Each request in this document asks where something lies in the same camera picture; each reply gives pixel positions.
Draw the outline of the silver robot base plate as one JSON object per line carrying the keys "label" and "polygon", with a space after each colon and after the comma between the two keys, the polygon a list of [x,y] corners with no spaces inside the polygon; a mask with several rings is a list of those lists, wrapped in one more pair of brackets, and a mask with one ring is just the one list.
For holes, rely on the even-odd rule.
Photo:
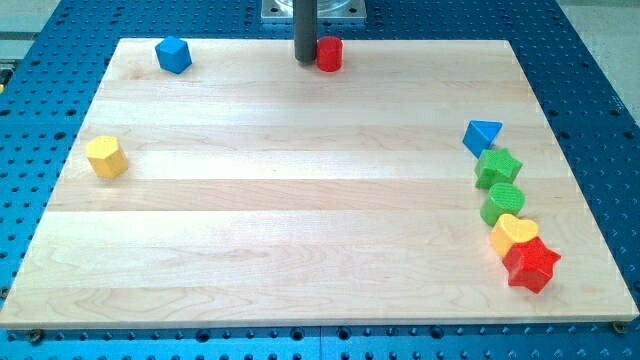
{"label": "silver robot base plate", "polygon": [[[287,23],[293,19],[293,0],[262,0],[261,20],[266,23]],[[365,22],[365,0],[318,0],[317,18],[322,21]]]}

